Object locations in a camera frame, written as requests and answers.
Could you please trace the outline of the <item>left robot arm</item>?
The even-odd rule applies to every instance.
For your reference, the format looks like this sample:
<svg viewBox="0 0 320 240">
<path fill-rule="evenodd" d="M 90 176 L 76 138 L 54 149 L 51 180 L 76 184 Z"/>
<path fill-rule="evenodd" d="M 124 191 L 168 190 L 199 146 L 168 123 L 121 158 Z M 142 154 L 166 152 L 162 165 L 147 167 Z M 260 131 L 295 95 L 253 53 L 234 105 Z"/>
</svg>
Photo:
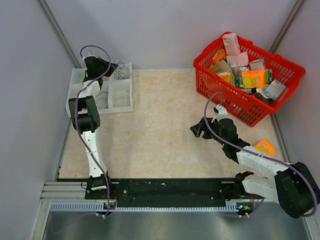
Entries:
<svg viewBox="0 0 320 240">
<path fill-rule="evenodd" d="M 86 71 L 82 88 L 76 97 L 68 100 L 72 125 L 82 141 L 89 166 L 88 190 L 96 191 L 102 198 L 109 198 L 114 187 L 109 183 L 108 170 L 103 162 L 98 128 L 101 126 L 96 97 L 102 89 L 103 77 L 109 77 L 115 69 L 106 60 L 88 55 L 84 58 Z"/>
</svg>

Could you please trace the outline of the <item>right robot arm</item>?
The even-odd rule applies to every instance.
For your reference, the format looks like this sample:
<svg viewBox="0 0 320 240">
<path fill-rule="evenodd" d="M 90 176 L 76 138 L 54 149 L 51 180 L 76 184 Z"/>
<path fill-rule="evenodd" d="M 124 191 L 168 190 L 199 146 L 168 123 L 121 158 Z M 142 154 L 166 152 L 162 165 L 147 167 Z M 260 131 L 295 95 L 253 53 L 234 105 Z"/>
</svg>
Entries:
<svg viewBox="0 0 320 240">
<path fill-rule="evenodd" d="M 308 167 L 302 162 L 289 164 L 262 152 L 239 138 L 233 120 L 202 118 L 190 127 L 195 137 L 213 139 L 222 145 L 225 155 L 234 162 L 256 170 L 233 185 L 239 198 L 259 195 L 278 203 L 292 218 L 311 217 L 320 203 L 320 189 Z"/>
</svg>

